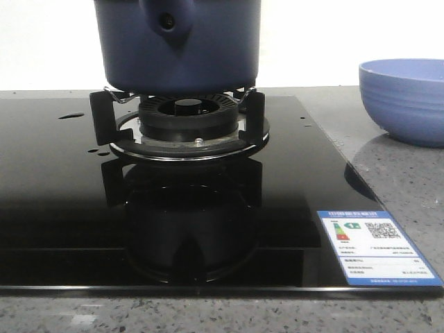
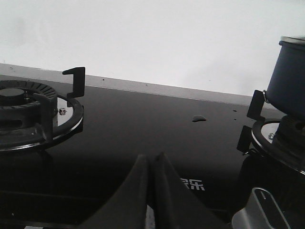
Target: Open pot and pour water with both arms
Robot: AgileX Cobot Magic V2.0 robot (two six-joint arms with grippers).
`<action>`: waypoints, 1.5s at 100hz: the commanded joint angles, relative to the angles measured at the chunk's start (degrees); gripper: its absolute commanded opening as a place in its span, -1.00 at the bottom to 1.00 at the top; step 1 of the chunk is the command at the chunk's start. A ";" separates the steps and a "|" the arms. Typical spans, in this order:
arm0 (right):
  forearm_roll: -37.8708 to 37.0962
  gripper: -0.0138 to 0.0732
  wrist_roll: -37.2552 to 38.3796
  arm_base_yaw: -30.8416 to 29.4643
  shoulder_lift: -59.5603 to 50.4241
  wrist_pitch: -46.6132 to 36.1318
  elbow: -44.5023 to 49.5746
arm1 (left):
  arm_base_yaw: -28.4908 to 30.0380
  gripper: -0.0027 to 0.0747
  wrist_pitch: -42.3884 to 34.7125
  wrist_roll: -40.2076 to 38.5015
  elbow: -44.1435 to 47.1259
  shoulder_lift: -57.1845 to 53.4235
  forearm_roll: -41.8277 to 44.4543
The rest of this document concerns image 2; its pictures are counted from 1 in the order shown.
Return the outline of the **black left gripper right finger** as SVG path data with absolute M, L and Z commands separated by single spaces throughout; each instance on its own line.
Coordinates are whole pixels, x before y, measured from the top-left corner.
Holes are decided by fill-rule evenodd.
M 148 156 L 150 204 L 157 229 L 227 229 L 181 181 L 165 153 Z

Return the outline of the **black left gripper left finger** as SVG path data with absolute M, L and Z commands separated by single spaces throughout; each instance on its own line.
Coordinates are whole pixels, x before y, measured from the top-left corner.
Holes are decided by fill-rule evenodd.
M 145 228 L 149 165 L 139 155 L 127 178 L 114 195 L 84 221 L 81 229 L 143 229 Z

